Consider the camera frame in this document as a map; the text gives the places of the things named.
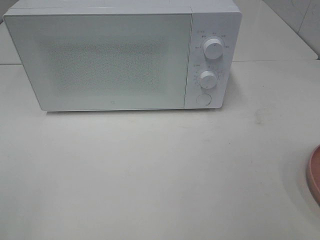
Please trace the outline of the round white door button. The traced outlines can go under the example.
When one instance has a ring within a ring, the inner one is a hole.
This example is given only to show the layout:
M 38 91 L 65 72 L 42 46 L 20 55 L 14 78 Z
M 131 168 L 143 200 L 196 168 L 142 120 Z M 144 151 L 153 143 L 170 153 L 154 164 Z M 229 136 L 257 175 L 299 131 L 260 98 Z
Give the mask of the round white door button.
M 212 97 L 210 94 L 202 93 L 196 98 L 196 102 L 201 106 L 208 106 L 212 101 Z

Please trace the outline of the pink round plate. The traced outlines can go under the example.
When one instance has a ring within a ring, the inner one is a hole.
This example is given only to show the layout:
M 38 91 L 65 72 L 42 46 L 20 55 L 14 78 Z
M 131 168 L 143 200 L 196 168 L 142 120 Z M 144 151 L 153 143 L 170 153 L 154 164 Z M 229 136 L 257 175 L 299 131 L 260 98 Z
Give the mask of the pink round plate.
M 311 153 L 308 161 L 307 169 L 307 184 L 309 190 L 317 202 L 320 204 L 320 146 L 318 145 Z

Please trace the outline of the white microwave door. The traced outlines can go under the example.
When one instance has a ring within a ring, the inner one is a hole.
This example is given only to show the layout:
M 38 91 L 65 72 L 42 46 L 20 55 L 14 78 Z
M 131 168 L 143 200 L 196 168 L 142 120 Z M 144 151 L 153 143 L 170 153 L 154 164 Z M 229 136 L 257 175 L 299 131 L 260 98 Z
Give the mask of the white microwave door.
M 44 111 L 181 109 L 192 16 L 6 16 Z

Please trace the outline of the lower white microwave knob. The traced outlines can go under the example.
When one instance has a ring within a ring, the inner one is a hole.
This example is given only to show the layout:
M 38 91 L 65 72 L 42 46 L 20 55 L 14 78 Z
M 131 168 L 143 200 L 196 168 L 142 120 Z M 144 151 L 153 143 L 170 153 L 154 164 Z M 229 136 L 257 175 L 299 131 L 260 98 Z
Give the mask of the lower white microwave knob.
M 218 76 L 214 71 L 204 71 L 198 77 L 198 83 L 204 89 L 214 88 L 217 82 Z

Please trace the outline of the white microwave knob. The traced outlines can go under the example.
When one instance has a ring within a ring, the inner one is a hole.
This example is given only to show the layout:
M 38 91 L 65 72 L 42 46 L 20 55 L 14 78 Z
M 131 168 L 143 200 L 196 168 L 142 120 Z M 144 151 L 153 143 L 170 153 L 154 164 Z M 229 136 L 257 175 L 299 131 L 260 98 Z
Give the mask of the white microwave knob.
M 215 60 L 223 55 L 224 42 L 218 37 L 211 37 L 203 43 L 203 53 L 209 60 Z
M 214 88 L 217 82 L 218 76 L 214 71 L 204 71 L 198 77 L 198 83 L 204 89 Z

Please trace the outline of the upper white microwave knob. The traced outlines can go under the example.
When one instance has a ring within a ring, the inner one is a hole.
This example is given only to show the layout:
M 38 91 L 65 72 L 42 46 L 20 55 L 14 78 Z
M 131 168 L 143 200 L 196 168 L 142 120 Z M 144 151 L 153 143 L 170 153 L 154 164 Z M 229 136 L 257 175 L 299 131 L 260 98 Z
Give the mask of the upper white microwave knob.
M 203 53 L 209 60 L 215 60 L 223 55 L 224 42 L 218 37 L 211 37 L 203 43 Z

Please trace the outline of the white microwave oven body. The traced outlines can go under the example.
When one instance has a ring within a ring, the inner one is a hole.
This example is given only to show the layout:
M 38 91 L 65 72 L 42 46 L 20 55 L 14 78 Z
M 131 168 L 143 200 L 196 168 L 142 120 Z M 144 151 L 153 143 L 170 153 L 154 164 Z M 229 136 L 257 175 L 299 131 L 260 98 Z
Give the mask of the white microwave oven body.
M 20 0 L 4 14 L 3 20 L 6 25 L 6 16 L 173 14 L 191 15 L 184 106 L 183 108 L 128 110 L 220 108 L 223 105 L 242 20 L 241 11 L 231 0 Z M 218 37 L 224 43 L 222 56 L 214 60 L 207 59 L 203 50 L 204 42 L 212 37 Z M 217 74 L 218 81 L 215 87 L 204 89 L 200 86 L 198 78 L 204 71 L 213 71 Z M 201 94 L 211 96 L 209 105 L 197 104 L 197 97 Z

